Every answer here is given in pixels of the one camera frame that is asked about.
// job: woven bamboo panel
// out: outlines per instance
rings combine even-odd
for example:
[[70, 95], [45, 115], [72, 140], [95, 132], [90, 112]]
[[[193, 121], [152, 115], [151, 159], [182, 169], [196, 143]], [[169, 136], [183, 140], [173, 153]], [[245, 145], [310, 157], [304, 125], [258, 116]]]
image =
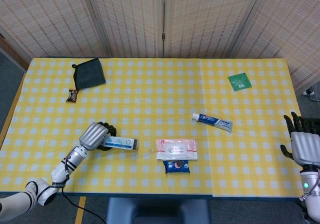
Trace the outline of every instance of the woven bamboo panel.
[[165, 53], [171, 58], [226, 57], [252, 0], [172, 0]]
[[105, 56], [84, 0], [0, 0], [0, 25], [31, 57]]
[[162, 53], [158, 0], [91, 0], [113, 57], [154, 58]]
[[285, 58], [295, 92], [320, 80], [320, 0], [263, 0], [236, 58]]

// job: yellow checkered tablecloth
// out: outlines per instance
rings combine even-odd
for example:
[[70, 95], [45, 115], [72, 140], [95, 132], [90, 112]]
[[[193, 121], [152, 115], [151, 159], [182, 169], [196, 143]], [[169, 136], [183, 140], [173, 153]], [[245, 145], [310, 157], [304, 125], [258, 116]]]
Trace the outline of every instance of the yellow checkered tablecloth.
[[[137, 151], [88, 153], [65, 191], [291, 197], [301, 194], [299, 166], [283, 114], [299, 113], [284, 59], [100, 59], [106, 84], [74, 88], [72, 64], [85, 58], [35, 58], [0, 151], [0, 191], [20, 191], [50, 172], [92, 122], [138, 139]], [[228, 76], [245, 72], [252, 88], [233, 91]], [[227, 131], [191, 120], [192, 113], [232, 120]], [[191, 173], [165, 174], [156, 139], [195, 139]]]

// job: black pouch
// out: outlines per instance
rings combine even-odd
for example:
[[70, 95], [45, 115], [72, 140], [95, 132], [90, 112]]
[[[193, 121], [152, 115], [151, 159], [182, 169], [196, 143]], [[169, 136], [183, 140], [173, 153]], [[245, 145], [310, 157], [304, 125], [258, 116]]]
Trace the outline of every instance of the black pouch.
[[88, 60], [79, 65], [73, 64], [75, 89], [81, 90], [106, 83], [104, 71], [98, 58]]

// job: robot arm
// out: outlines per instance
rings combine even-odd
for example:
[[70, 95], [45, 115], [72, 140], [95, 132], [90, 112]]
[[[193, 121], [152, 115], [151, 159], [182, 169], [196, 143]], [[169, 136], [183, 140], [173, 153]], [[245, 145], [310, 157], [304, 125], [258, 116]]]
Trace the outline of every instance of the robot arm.
[[79, 138], [80, 145], [74, 147], [51, 172], [52, 185], [43, 179], [30, 181], [24, 191], [0, 199], [0, 222], [11, 220], [32, 209], [36, 202], [42, 206], [51, 203], [60, 188], [64, 188], [69, 176], [87, 157], [88, 151], [99, 147], [107, 134], [116, 135], [116, 129], [108, 123], [92, 123]]
[[313, 122], [298, 117], [294, 112], [291, 119], [285, 115], [291, 137], [292, 153], [281, 145], [283, 155], [302, 167], [300, 178], [303, 188], [301, 200], [305, 200], [308, 215], [320, 223], [320, 136]]

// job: pink packaging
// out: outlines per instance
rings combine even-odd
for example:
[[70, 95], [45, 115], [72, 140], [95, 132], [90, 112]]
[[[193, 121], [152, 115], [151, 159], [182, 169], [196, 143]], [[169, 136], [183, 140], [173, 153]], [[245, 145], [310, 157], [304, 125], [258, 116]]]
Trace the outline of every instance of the pink packaging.
[[193, 139], [160, 139], [155, 141], [156, 158], [160, 160], [197, 160], [196, 141]]

